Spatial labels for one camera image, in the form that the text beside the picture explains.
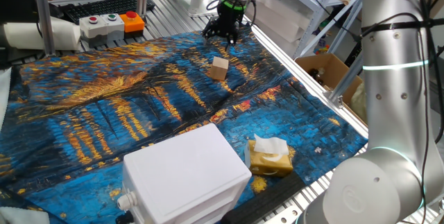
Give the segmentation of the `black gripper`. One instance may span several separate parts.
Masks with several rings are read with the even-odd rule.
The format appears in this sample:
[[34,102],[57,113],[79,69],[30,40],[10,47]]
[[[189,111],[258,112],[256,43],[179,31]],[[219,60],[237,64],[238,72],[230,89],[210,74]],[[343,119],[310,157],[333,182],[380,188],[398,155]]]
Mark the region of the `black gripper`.
[[242,20],[243,10],[236,10],[230,7],[218,7],[218,19],[216,21],[209,21],[202,31],[202,36],[205,40],[214,37],[217,32],[229,32],[227,33],[227,46],[229,49],[231,46],[235,46],[238,40],[239,31],[236,31],[239,27],[239,21]]

